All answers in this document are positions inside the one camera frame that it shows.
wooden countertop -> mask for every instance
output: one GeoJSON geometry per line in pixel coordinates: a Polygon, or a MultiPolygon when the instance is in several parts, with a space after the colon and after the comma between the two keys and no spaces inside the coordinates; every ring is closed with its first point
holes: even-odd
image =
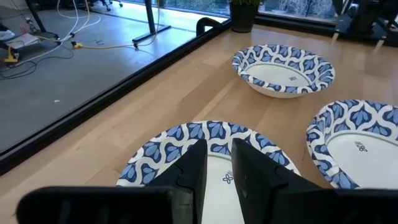
{"type": "Polygon", "coordinates": [[[15,207],[27,192],[48,185],[114,185],[129,158],[159,132],[180,123],[223,120],[267,136],[303,177],[330,185],[305,143],[308,122],[335,100],[366,99],[398,105],[397,50],[331,37],[255,26],[250,34],[226,31],[181,59],[57,142],[0,177],[0,223],[16,223],[15,207]],[[239,49],[285,44],[311,50],[336,70],[331,87],[294,99],[254,91],[231,68],[239,49]]]}

concrete floor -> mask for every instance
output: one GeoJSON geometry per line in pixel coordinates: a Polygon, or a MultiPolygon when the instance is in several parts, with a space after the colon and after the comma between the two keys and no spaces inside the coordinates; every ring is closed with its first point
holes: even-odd
{"type": "MultiPolygon", "coordinates": [[[[73,11],[64,13],[74,15],[73,11]]],[[[75,23],[74,19],[60,17],[56,11],[41,11],[39,16],[48,31],[61,37],[66,36],[75,23]]],[[[20,16],[1,17],[2,23],[16,33],[24,23],[20,16]]],[[[99,24],[83,29],[74,40],[94,46],[97,40],[102,40],[103,46],[130,44],[132,38],[149,31],[145,22],[100,17],[99,24]]],[[[85,19],[80,19],[77,27],[81,27],[85,19]]],[[[98,16],[91,17],[90,23],[97,19],[98,16]]],[[[72,59],[45,60],[29,76],[0,80],[0,152],[194,37],[194,32],[171,28],[160,33],[150,46],[138,51],[131,48],[72,50],[75,54],[72,59]]],[[[24,58],[31,58],[55,46],[53,42],[44,41],[21,53],[24,58]]],[[[70,42],[65,42],[64,46],[72,49],[70,42]]],[[[48,56],[68,57],[70,54],[67,49],[60,48],[48,56]]],[[[0,57],[6,56],[7,52],[0,49],[0,57]]],[[[12,75],[27,67],[24,65],[3,75],[12,75]]],[[[5,64],[0,62],[0,69],[4,68],[5,64]]]]}
{"type": "MultiPolygon", "coordinates": [[[[114,2],[112,5],[109,5],[109,7],[111,8],[111,11],[108,12],[106,11],[106,7],[97,2],[95,6],[92,7],[92,9],[93,11],[98,13],[107,14],[110,16],[119,16],[137,22],[147,21],[147,14],[145,6],[143,5],[123,2],[123,7],[120,7],[118,2],[114,2]]],[[[152,12],[154,14],[154,20],[156,23],[157,16],[159,14],[157,7],[152,7],[152,12]]],[[[211,18],[218,22],[224,22],[225,20],[228,19],[227,16],[223,15],[220,15],[219,17],[204,16],[201,14],[195,14],[191,12],[180,12],[171,9],[161,9],[159,24],[170,25],[175,29],[182,29],[182,30],[189,30],[192,32],[196,32],[196,24],[198,20],[203,17],[211,18]]]]}

chair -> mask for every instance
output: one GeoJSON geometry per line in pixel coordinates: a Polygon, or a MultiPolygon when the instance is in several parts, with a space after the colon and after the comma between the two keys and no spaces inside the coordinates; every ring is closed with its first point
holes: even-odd
{"type": "MultiPolygon", "coordinates": [[[[119,2],[119,6],[123,7],[123,4],[120,0],[116,0],[117,2],[119,2]]],[[[108,6],[108,4],[106,3],[105,0],[101,0],[102,5],[106,7],[106,10],[109,12],[111,10],[111,8],[108,6]]]]}

blue and white patterned bowl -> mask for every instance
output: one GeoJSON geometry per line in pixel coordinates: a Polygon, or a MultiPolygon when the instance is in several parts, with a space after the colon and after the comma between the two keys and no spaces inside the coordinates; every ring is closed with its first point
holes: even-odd
{"type": "Polygon", "coordinates": [[[335,79],[335,69],[324,58],[279,44],[240,50],[232,59],[232,67],[256,91],[276,98],[321,91],[335,79]]]}
{"type": "Polygon", "coordinates": [[[398,107],[365,100],[332,102],[312,119],[307,146],[335,188],[398,188],[398,107]]]}
{"type": "Polygon", "coordinates": [[[209,154],[231,155],[233,138],[256,149],[296,174],[293,162],[273,142],[244,126],[223,121],[196,121],[170,128],[145,143],[127,163],[117,185],[143,186],[172,165],[199,139],[208,141],[209,154]]]}
{"type": "Polygon", "coordinates": [[[293,162],[259,133],[222,121],[198,121],[170,128],[145,143],[130,159],[118,186],[143,186],[159,176],[199,139],[208,143],[202,223],[244,223],[231,163],[233,138],[241,138],[271,159],[300,175],[293,162]]]}

black metal frame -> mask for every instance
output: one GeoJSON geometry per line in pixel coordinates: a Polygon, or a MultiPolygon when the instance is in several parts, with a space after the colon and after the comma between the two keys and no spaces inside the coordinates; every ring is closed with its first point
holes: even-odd
{"type": "Polygon", "coordinates": [[[139,37],[136,37],[132,40],[132,42],[134,43],[134,45],[137,45],[139,42],[152,37],[154,35],[157,35],[160,32],[163,32],[169,28],[171,28],[171,26],[163,26],[163,27],[159,27],[159,24],[157,25],[158,29],[156,30],[155,28],[155,22],[154,22],[154,14],[152,12],[152,3],[150,0],[145,0],[145,9],[147,11],[147,18],[148,18],[148,26],[149,26],[149,33],[141,35],[139,37]]]}

